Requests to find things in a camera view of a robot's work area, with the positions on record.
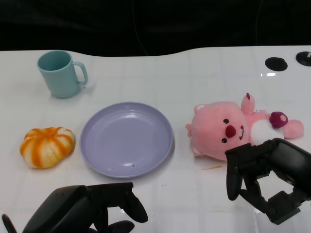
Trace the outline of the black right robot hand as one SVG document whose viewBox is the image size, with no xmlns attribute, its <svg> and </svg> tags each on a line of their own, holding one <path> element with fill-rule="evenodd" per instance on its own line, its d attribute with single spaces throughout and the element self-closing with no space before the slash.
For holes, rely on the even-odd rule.
<svg viewBox="0 0 311 233">
<path fill-rule="evenodd" d="M 311 199 L 311 155 L 281 138 L 267 140 L 256 146 L 244 144 L 227 150 L 226 189 L 234 201 L 243 197 L 253 207 L 279 225 L 299 213 L 299 206 Z M 261 194 L 258 179 L 273 171 L 293 186 L 287 194 L 280 191 L 268 200 Z"/>
</svg>

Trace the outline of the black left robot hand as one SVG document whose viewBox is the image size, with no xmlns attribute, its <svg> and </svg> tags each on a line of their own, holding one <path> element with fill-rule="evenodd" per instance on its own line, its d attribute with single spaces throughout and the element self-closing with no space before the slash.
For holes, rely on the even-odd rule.
<svg viewBox="0 0 311 233">
<path fill-rule="evenodd" d="M 25 233 L 129 233 L 132 221 L 108 223 L 108 209 L 120 207 L 132 220 L 145 223 L 147 213 L 134 195 L 134 185 L 74 185 L 54 190 L 24 228 Z"/>
</svg>

